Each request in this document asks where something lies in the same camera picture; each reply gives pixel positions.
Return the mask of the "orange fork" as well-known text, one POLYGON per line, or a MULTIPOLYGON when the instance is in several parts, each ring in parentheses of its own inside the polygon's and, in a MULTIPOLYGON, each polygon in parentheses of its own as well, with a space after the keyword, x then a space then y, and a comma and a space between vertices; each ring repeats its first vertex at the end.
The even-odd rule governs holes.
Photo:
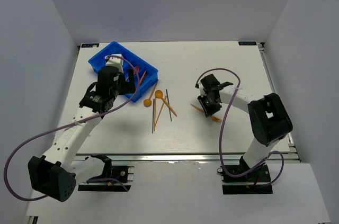
MULTIPOLYGON (((195 108, 196 110, 200 111, 202 114, 205 114, 204 110, 196 105, 190 104, 193 108, 195 108)), ((212 116, 207 116, 207 118, 209 118, 210 120, 212 120, 215 123, 221 124, 222 123, 222 119, 212 115, 212 116)))

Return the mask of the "red-orange chopstick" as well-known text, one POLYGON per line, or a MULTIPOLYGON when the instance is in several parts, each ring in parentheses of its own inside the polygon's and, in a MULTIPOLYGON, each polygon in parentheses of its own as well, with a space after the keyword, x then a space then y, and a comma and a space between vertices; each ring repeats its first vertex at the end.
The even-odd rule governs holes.
POLYGON ((140 84, 141 84, 141 85, 143 84, 143 82, 144 82, 144 80, 145 80, 145 78, 146 78, 146 75, 147 75, 147 71, 144 71, 144 73, 143 73, 143 75, 142 75, 142 77, 141 77, 141 79, 140 79, 140 84))

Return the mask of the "red-orange plastic fork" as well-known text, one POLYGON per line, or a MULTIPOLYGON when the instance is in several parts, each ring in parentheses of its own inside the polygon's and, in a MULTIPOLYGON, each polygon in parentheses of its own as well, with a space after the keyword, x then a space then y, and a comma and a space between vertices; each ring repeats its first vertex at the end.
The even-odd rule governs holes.
POLYGON ((139 66, 135 66, 135 69, 134 69, 134 75, 140 75, 140 67, 139 66))

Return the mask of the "orange spoon small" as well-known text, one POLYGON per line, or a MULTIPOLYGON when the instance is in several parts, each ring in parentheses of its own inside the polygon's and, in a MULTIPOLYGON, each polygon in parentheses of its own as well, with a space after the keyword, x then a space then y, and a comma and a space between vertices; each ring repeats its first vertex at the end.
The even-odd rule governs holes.
POLYGON ((150 107, 152 105, 152 99, 151 98, 152 98, 152 96, 153 96, 153 94, 156 90, 157 84, 158 84, 158 81, 154 84, 153 89, 150 93, 150 96, 147 99, 144 100, 144 106, 145 107, 150 107))

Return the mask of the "orange spoon large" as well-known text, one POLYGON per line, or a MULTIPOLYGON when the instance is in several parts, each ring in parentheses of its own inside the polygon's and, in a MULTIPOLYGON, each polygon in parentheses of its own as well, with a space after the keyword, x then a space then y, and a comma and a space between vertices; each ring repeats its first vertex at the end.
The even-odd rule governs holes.
MULTIPOLYGON (((164 98, 164 94, 163 94, 163 92, 161 90, 156 90, 155 97, 156 97, 157 100, 161 100, 162 101, 161 98, 164 98)), ((163 106, 164 106, 164 103, 162 103, 161 106, 160 106, 160 110, 158 111, 157 117, 155 119, 154 128, 156 127, 156 125, 158 123, 158 120, 159 120, 160 114, 162 112, 163 106)))

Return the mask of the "orange chopstick crossing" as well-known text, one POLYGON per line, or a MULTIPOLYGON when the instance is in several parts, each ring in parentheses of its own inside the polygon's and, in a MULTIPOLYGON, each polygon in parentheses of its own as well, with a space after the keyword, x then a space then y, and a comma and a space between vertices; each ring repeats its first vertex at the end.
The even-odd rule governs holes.
POLYGON ((169 105, 169 103, 164 99, 164 98, 161 98, 162 101, 164 102, 164 104, 169 108, 169 110, 175 115, 177 116, 176 112, 174 111, 174 109, 169 105))

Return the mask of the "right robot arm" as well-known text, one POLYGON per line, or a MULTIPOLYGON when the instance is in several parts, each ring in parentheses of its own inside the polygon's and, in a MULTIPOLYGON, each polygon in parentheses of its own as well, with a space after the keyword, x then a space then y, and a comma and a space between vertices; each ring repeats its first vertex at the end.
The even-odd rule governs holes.
POLYGON ((197 99, 206 117, 211 117, 220 111, 223 104, 227 105, 219 134, 220 154, 222 134, 230 108, 234 106, 249 115, 254 138, 248 150, 240 158, 239 174, 231 174, 224 164, 222 168, 231 177, 241 177, 246 181, 253 180, 258 175, 258 167, 263 165, 270 151, 293 129, 279 95, 254 94, 239 85, 234 86, 231 82, 220 83, 214 74, 199 77, 195 87, 200 91, 197 99))

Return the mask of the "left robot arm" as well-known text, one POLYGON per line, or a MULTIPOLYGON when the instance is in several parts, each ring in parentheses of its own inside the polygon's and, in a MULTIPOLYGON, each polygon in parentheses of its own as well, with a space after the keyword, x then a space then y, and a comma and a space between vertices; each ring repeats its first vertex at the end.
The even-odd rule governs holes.
POLYGON ((73 164, 73 160, 92 130, 113 108, 115 99, 135 89, 133 81, 126 81, 121 65, 102 67, 97 81, 90 85, 80 101, 72 126, 65 129, 41 157, 30 159, 28 170, 32 188, 64 202, 80 183, 111 180, 109 157, 93 154, 78 164, 73 164))

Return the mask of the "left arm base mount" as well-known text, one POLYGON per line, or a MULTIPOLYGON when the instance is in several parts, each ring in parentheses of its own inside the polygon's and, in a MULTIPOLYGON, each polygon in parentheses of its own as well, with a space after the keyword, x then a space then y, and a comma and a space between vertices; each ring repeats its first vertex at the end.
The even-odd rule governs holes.
POLYGON ((134 166, 115 165, 106 155, 90 155, 103 164, 99 175, 89 178, 78 186, 78 191, 86 192, 128 192, 134 176, 134 166))

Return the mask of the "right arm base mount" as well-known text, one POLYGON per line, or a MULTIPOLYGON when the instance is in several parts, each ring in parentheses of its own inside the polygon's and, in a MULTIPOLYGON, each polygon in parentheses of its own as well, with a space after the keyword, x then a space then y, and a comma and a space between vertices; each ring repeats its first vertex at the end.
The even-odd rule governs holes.
POLYGON ((217 174, 221 176, 223 195, 259 195, 272 194, 271 176, 266 164, 242 177, 230 177, 219 167, 217 174))

